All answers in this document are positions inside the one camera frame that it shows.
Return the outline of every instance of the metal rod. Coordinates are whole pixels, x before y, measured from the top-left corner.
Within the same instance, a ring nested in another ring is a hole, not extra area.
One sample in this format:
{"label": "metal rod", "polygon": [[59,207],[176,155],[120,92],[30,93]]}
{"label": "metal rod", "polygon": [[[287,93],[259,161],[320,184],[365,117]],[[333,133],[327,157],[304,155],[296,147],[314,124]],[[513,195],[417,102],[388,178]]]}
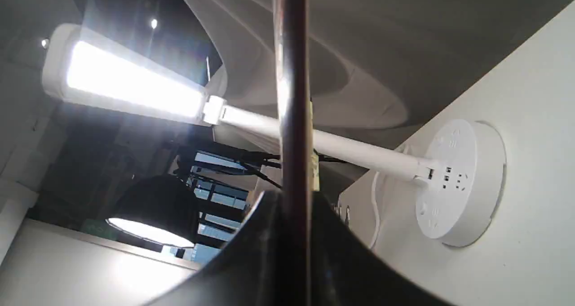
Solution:
{"label": "metal rod", "polygon": [[310,176],[308,0],[275,0],[275,73],[281,135],[282,231],[277,304],[310,305]]}

